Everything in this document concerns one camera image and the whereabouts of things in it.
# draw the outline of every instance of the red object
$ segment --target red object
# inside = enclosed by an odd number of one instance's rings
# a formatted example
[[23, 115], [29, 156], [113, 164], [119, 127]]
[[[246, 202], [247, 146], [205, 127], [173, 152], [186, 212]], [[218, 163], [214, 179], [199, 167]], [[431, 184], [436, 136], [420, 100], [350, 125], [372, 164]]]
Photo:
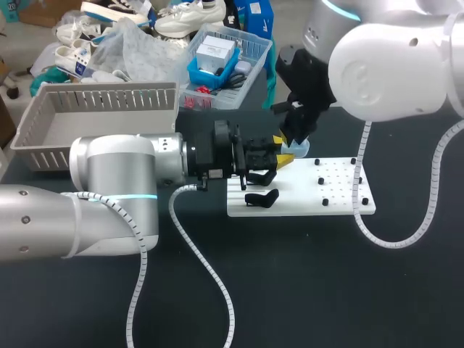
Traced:
[[183, 105], [187, 109], [193, 109], [195, 107], [195, 99], [190, 96], [186, 96], [186, 102]]
[[195, 92], [200, 92], [200, 93], [205, 93], [205, 94], [211, 94], [210, 90], [206, 86], [201, 86], [198, 87]]

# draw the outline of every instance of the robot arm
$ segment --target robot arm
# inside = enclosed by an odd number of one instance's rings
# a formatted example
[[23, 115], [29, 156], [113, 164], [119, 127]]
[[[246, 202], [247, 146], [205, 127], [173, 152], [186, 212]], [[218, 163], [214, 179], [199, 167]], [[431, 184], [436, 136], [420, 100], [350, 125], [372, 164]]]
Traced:
[[[293, 160], [280, 154], [281, 139], [244, 140], [239, 127], [216, 121], [212, 132], [186, 144], [179, 133], [79, 138], [70, 150], [70, 172], [79, 191], [103, 195], [136, 221], [148, 250], [158, 242], [157, 186], [181, 186], [186, 176], [208, 180], [241, 177], [265, 185]], [[268, 170], [267, 175], [250, 173]], [[254, 205], [272, 197], [246, 195]], [[75, 194], [0, 185], [0, 261], [35, 257], [136, 254], [138, 244], [127, 222], [100, 202]]]
[[464, 78], [462, 2], [320, 0], [312, 4], [303, 49], [279, 54], [276, 70], [291, 94], [281, 132], [290, 146], [316, 129], [338, 101], [361, 120], [425, 115], [458, 98]]

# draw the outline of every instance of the shoe box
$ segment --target shoe box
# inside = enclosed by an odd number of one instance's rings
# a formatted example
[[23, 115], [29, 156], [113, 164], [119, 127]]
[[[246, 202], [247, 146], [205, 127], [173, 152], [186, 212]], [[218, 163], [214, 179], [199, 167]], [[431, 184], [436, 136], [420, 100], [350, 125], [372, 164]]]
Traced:
[[233, 0], [235, 6], [237, 6], [237, 10], [239, 11], [239, 16], [245, 15], [245, 7], [249, 1], [250, 0]]
[[43, 0], [36, 1], [25, 9], [18, 10], [20, 21], [42, 27], [54, 27], [61, 17], [72, 9], [80, 10], [82, 0]]
[[270, 40], [273, 35], [274, 12], [269, 1], [247, 0], [244, 29], [248, 33]]

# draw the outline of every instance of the white container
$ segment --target white container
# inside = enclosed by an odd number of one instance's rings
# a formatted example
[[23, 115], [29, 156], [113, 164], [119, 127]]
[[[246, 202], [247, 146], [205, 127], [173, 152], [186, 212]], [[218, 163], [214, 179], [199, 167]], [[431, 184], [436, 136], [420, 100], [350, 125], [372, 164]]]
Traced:
[[[217, 96], [195, 92], [195, 88], [199, 86], [190, 83], [187, 65], [195, 57], [196, 50], [207, 36], [234, 41], [236, 47], [241, 51], [239, 60], [244, 60], [252, 65], [252, 71], [241, 88], [222, 90]], [[179, 106], [190, 109], [238, 109], [264, 66], [272, 44], [271, 40], [260, 38], [255, 34], [228, 27], [203, 24], [188, 45], [186, 52], [179, 59], [175, 72], [178, 75], [171, 78], [171, 80], [179, 81]]]
[[201, 44], [196, 50], [196, 66], [212, 74], [218, 69], [225, 68], [229, 61], [229, 51], [220, 47]]
[[219, 47], [221, 49], [227, 49], [228, 51], [228, 58], [227, 60], [229, 61], [230, 58], [233, 56], [233, 52], [235, 50], [235, 42], [230, 41], [230, 40], [225, 40], [224, 38], [215, 38], [214, 36], [207, 36], [203, 40], [204, 45], [212, 46], [212, 47]]

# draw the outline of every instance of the shoe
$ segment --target shoe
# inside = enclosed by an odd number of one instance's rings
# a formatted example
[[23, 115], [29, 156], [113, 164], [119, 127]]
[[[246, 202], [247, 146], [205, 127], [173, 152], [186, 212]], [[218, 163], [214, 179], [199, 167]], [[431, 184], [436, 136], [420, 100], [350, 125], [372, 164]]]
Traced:
[[233, 0], [225, 0], [225, 7], [224, 26], [240, 30], [239, 11]]
[[84, 73], [90, 58], [91, 43], [80, 38], [73, 41], [71, 48], [61, 46], [55, 51], [57, 68], [77, 78]]
[[214, 7], [204, 9], [203, 4], [195, 0], [192, 3], [183, 2], [177, 6], [159, 11], [161, 18], [154, 24], [154, 29], [168, 38], [183, 38], [198, 31], [205, 23], [224, 25], [225, 2], [216, 0]]
[[103, 22], [117, 22], [124, 17], [137, 25], [149, 21], [147, 17], [137, 13], [127, 0], [87, 0], [82, 2], [80, 10]]
[[77, 38], [90, 41], [105, 36], [112, 30], [112, 24], [96, 24], [85, 16], [79, 22], [61, 25], [57, 28], [56, 36], [65, 46], [71, 46]]

